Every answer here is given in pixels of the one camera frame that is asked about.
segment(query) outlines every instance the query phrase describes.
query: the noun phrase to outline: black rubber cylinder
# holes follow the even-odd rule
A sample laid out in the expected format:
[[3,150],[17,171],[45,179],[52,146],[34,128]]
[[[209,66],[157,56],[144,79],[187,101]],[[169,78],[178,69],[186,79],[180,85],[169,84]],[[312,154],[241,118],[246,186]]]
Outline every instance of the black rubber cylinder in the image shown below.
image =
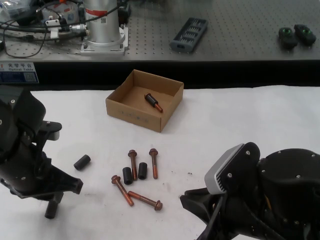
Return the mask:
[[141,162],[139,164],[138,178],[140,180],[145,180],[147,178],[147,167],[148,164],[146,164],[145,162]]
[[145,100],[147,100],[148,103],[150,103],[153,107],[155,107],[155,105],[158,103],[158,101],[153,97],[151,96],[150,93],[146,94],[144,96]]
[[75,164],[73,164],[74,168],[78,171],[83,169],[89,162],[91,161],[88,155],[84,155],[82,158],[79,159]]
[[47,219],[54,219],[57,213],[57,209],[58,209],[58,203],[55,201],[50,201],[48,203],[48,206],[46,207],[44,216]]
[[123,173],[123,182],[125,185],[130,185],[133,183],[134,178],[132,177],[132,172],[130,167],[125,167],[122,169]]

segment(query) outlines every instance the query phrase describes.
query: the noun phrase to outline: blue label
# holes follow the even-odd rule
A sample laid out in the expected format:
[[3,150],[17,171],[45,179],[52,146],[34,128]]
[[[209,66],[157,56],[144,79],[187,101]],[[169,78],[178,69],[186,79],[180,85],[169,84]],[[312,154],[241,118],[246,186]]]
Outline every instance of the blue label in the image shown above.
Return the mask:
[[0,83],[6,84],[38,84],[35,71],[0,71]]

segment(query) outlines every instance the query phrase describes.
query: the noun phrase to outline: metal bracket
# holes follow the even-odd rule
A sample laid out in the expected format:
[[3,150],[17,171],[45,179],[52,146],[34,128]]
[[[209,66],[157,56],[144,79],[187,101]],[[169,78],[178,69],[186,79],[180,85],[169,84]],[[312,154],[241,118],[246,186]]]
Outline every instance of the metal bracket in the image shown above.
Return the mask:
[[57,39],[59,38],[59,30],[61,29],[61,27],[51,27],[51,26],[56,26],[56,25],[60,25],[60,21],[55,19],[55,20],[48,20],[45,21],[45,24],[48,28],[50,28],[50,38],[52,39]]

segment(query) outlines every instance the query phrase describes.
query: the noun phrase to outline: white table surface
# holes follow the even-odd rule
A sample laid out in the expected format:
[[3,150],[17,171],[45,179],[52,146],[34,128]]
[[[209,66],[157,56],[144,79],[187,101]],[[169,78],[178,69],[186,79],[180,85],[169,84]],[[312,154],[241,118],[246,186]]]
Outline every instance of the white table surface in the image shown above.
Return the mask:
[[[0,239],[193,240],[205,224],[182,208],[179,196],[205,187],[205,173],[227,149],[254,142],[262,157],[286,148],[320,153],[320,88],[185,90],[162,133],[108,116],[110,93],[33,92],[46,107],[45,120],[62,124],[60,139],[48,141],[44,151],[54,166],[84,185],[80,195],[64,194],[53,220],[44,217],[46,202],[19,199],[1,186]],[[159,152],[157,180],[151,148]],[[122,177],[122,168],[130,167],[130,149],[137,151],[137,165],[148,163],[148,178],[124,186],[161,200],[159,212],[137,200],[130,207],[111,184],[113,175]],[[77,171],[73,164],[84,154],[91,164]]]

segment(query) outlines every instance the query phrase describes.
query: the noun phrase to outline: bolt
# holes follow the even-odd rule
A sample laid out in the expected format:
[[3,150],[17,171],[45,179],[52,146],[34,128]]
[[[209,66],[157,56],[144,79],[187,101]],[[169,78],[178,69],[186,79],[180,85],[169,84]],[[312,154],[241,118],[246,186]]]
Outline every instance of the bolt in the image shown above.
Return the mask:
[[122,186],[121,182],[120,182],[120,177],[117,175],[114,175],[111,178],[111,183],[115,184],[118,189],[120,190],[120,192],[122,193],[122,195],[124,196],[125,200],[127,201],[127,203],[132,207],[135,203],[132,201],[131,197],[128,195],[127,191],[125,190],[124,186]]
[[156,211],[160,211],[162,209],[163,204],[162,204],[162,202],[160,202],[160,200],[153,201],[153,200],[146,198],[145,196],[141,196],[138,193],[135,193],[133,191],[129,191],[128,194],[129,194],[129,196],[131,196],[135,199],[138,199],[141,202],[144,202],[146,204],[151,205],[152,207],[154,207],[154,210],[156,210]]
[[137,166],[136,166],[137,152],[132,149],[132,150],[129,151],[128,156],[131,158],[131,168],[132,168],[133,180],[137,181],[138,180]]
[[157,160],[156,160],[156,156],[158,155],[158,151],[155,148],[151,148],[149,151],[149,155],[152,157],[153,178],[158,179],[158,168],[157,168]]

